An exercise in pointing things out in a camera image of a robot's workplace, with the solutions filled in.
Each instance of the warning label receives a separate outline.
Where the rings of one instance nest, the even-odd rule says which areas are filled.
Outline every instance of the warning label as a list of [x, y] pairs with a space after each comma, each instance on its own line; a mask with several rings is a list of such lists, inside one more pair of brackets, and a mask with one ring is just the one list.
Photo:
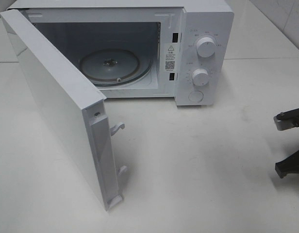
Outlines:
[[165, 44], [165, 71], [175, 71], [177, 56], [179, 55], [179, 45], [177, 43]]

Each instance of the white microwave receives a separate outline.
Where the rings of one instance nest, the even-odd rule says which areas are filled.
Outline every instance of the white microwave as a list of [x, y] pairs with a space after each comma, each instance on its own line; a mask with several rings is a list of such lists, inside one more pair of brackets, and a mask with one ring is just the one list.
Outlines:
[[233, 12], [224, 0], [17, 0], [1, 13], [32, 95], [108, 210], [118, 188], [106, 98], [208, 105]]

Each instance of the timer knob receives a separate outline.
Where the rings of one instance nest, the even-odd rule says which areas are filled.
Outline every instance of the timer knob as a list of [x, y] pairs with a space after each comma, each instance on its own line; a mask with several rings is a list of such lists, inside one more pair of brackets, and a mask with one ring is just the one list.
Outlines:
[[196, 86], [206, 85], [210, 79], [209, 73], [205, 69], [196, 69], [192, 73], [193, 84]]
[[205, 36], [197, 41], [196, 47], [200, 57], [210, 57], [215, 53], [216, 42], [210, 36]]

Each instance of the open door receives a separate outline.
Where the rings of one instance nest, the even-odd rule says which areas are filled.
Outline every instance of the open door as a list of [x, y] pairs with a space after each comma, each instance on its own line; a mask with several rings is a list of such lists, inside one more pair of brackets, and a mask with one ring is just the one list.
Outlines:
[[122, 200], [105, 96], [18, 10], [1, 13], [36, 104], [106, 210]]

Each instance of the control panel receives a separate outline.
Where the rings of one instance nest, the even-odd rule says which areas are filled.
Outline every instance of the control panel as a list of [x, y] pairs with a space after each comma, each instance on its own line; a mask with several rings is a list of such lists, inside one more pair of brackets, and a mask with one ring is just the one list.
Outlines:
[[177, 105], [213, 104], [232, 23], [233, 12], [187, 13]]

